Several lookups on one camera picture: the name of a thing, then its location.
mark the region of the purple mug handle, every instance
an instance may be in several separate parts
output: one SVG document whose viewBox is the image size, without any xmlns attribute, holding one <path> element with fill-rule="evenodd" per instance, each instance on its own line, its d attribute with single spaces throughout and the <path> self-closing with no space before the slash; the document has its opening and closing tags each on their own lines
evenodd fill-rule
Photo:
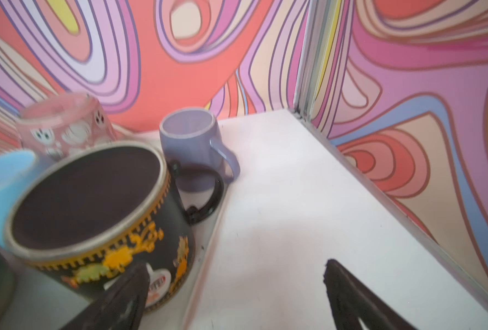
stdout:
<svg viewBox="0 0 488 330">
<path fill-rule="evenodd" d="M 211 138 L 209 140 L 209 144 L 211 145 L 211 148 L 213 148 L 217 153 L 219 153 L 222 156 L 222 158 L 226 160 L 226 162 L 228 162 L 229 167 L 233 172 L 233 177 L 222 174 L 224 181 L 226 183 L 233 182 L 233 180 L 235 180 L 240 174 L 240 165 L 239 165 L 239 161 L 237 161 L 237 157 L 217 137 Z"/>
</svg>

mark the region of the wall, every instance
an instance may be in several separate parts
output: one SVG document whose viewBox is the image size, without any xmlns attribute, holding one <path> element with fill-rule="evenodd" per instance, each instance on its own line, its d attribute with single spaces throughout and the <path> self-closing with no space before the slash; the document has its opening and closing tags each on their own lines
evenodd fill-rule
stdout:
<svg viewBox="0 0 488 330">
<path fill-rule="evenodd" d="M 0 152 L 26 105 L 99 98 L 121 132 L 169 112 L 293 105 L 308 0 L 0 0 Z"/>
<path fill-rule="evenodd" d="M 343 0 L 329 49 L 313 124 L 488 292 L 488 1 Z"/>
</svg>

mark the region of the black pointed object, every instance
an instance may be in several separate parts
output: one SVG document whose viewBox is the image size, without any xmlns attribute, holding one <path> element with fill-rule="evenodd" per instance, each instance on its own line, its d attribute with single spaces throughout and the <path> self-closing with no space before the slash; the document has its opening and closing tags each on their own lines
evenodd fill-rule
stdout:
<svg viewBox="0 0 488 330">
<path fill-rule="evenodd" d="M 416 330 L 363 285 L 339 261 L 326 264 L 325 285 L 337 330 Z"/>
<path fill-rule="evenodd" d="M 137 330 L 147 301 L 149 275 L 143 263 L 117 281 L 60 330 Z"/>
</svg>

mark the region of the purple mug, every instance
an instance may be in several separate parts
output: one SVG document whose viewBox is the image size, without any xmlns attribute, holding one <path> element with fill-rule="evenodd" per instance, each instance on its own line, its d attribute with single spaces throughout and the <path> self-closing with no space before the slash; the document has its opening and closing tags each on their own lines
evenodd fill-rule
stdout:
<svg viewBox="0 0 488 330">
<path fill-rule="evenodd" d="M 237 157 L 222 143 L 216 117 L 205 109 L 187 108 L 165 116 L 160 123 L 160 140 L 167 161 L 179 161 L 183 166 L 207 165 L 220 173 L 226 183 L 240 174 Z M 226 175 L 224 160 L 233 176 Z M 198 192 L 213 187 L 214 180 L 183 176 L 176 184 L 183 191 Z"/>
</svg>

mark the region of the black mug handle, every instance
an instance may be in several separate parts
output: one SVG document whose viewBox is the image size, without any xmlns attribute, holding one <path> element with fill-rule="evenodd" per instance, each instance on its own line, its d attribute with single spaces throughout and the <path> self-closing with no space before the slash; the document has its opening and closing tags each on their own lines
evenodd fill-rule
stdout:
<svg viewBox="0 0 488 330">
<path fill-rule="evenodd" d="M 186 213 L 189 216 L 188 222 L 191 225 L 199 223 L 208 216 L 212 215 L 214 210 L 222 201 L 222 196 L 224 195 L 224 180 L 222 179 L 222 176 L 214 169 L 204 165 L 195 164 L 182 166 L 178 161 L 171 161 L 168 163 L 168 167 L 174 177 L 179 177 L 181 175 L 205 174 L 214 178 L 213 194 L 211 194 L 211 197 L 209 197 L 206 204 L 200 209 L 192 205 L 186 210 Z"/>
</svg>

